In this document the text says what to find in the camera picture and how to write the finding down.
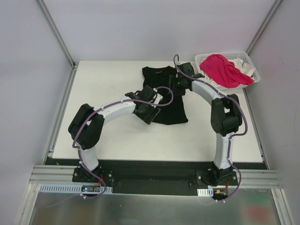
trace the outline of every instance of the black t-shirt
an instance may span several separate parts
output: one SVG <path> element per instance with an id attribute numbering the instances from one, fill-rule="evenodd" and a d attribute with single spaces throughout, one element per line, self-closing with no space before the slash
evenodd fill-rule
<path id="1" fill-rule="evenodd" d="M 159 86 L 169 87 L 170 75 L 176 75 L 177 71 L 173 67 L 165 68 L 150 68 L 145 67 L 142 69 L 142 74 L 145 78 L 143 87 L 148 85 L 152 88 Z M 168 103 L 171 100 L 171 94 L 166 89 L 159 89 L 157 91 L 163 96 L 160 104 Z M 166 125 L 187 123 L 188 119 L 184 112 L 182 96 L 174 96 L 170 105 L 160 107 L 159 114 L 154 118 L 153 122 Z"/>

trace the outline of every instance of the white plastic basket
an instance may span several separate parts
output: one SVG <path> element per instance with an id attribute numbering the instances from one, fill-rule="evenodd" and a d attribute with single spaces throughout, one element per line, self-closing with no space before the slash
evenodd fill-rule
<path id="1" fill-rule="evenodd" d="M 206 53 L 206 54 L 199 54 L 195 56 L 195 62 L 196 62 L 196 66 L 197 66 L 197 70 L 200 73 L 201 69 L 200 69 L 200 64 L 201 64 L 201 60 L 203 58 L 206 58 L 207 56 L 209 56 L 211 53 Z M 243 52 L 243 51 L 239 51 L 239 52 L 217 52 L 217 54 L 221 54 L 223 56 L 225 56 L 228 60 L 233 60 L 233 59 L 237 59 L 240 58 L 242 59 L 245 63 L 248 63 L 252 66 L 255 66 L 252 62 L 252 60 L 250 59 L 250 57 L 248 56 L 247 53 Z M 254 83 L 259 82 L 261 77 L 259 76 L 257 70 L 255 70 L 255 72 L 253 73 L 252 77 L 254 78 Z M 226 90 L 228 88 L 225 88 L 221 85 L 214 85 L 216 88 L 218 88 L 219 90 Z M 238 88 L 245 88 L 247 87 L 247 85 L 243 85 L 240 84 L 238 87 L 236 87 L 235 89 Z"/>

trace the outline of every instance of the gray wall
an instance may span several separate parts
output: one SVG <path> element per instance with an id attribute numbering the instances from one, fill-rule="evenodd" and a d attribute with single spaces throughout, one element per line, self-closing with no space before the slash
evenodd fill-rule
<path id="1" fill-rule="evenodd" d="M 33 0 L 0 2 L 0 224 L 15 223 L 70 67 Z"/>
<path id="2" fill-rule="evenodd" d="M 300 221 L 300 1 L 286 0 L 250 55 L 261 81 L 247 88 L 262 147 Z"/>
<path id="3" fill-rule="evenodd" d="M 76 60 L 246 50 L 274 0 L 45 0 Z"/>

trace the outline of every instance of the white table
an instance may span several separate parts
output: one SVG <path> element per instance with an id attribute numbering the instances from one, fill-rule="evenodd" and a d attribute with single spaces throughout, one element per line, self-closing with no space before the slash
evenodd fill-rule
<path id="1" fill-rule="evenodd" d="M 143 88 L 143 67 L 173 66 L 170 61 L 80 61 L 55 145 L 53 158 L 76 159 L 68 126 L 82 104 L 102 106 L 119 100 L 127 92 Z M 242 89 L 238 95 L 249 130 L 234 141 L 235 162 L 262 162 Z M 98 159 L 213 161 L 216 134 L 210 125 L 210 105 L 187 90 L 183 97 L 189 119 L 186 124 L 147 125 L 134 114 L 106 124 L 96 145 Z"/>

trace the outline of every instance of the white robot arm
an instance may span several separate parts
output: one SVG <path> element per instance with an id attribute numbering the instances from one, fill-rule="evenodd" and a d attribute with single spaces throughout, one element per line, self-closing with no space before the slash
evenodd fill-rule
<path id="1" fill-rule="evenodd" d="M 239 110 L 237 95 L 227 95 L 210 84 L 202 74 L 195 74 L 190 63 L 174 64 L 178 70 L 177 75 L 170 77 L 170 88 L 175 96 L 185 95 L 186 89 L 193 91 L 204 98 L 211 105 L 210 123 L 217 134 L 216 154 L 212 162 L 212 169 L 202 175 L 202 181 L 207 185 L 216 186 L 220 180 L 233 172 L 231 155 L 235 133 L 242 125 L 242 115 Z"/>
<path id="2" fill-rule="evenodd" d="M 100 139 L 104 124 L 132 113 L 147 124 L 150 124 L 160 111 L 156 105 L 161 99 L 162 96 L 157 93 L 156 89 L 145 86 L 141 91 L 125 94 L 118 102 L 109 104 L 108 108 L 98 107 L 102 108 L 102 110 L 97 113 L 88 104 L 82 105 L 71 122 L 68 131 L 73 140 L 79 132 L 76 142 L 84 165 L 90 171 L 93 171 L 98 166 L 95 145 Z M 95 115 L 91 117 L 88 124 L 85 124 L 80 131 L 82 125 L 92 113 L 95 113 Z"/>

